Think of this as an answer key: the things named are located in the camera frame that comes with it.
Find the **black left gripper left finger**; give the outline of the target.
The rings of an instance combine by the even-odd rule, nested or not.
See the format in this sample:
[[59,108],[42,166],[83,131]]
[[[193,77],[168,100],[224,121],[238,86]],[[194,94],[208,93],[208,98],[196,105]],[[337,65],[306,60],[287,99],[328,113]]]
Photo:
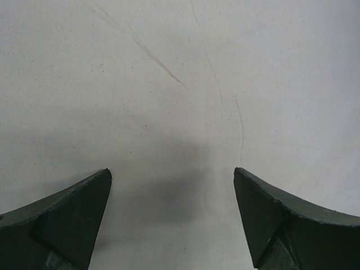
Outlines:
[[111,184],[102,169],[1,214],[1,269],[88,269]]

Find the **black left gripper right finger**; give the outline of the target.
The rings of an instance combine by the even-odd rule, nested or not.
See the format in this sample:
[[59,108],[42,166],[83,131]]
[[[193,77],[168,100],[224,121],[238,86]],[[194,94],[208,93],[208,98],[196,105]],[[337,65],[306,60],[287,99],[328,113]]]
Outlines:
[[244,168],[234,188],[255,269],[359,269],[359,217],[270,185]]

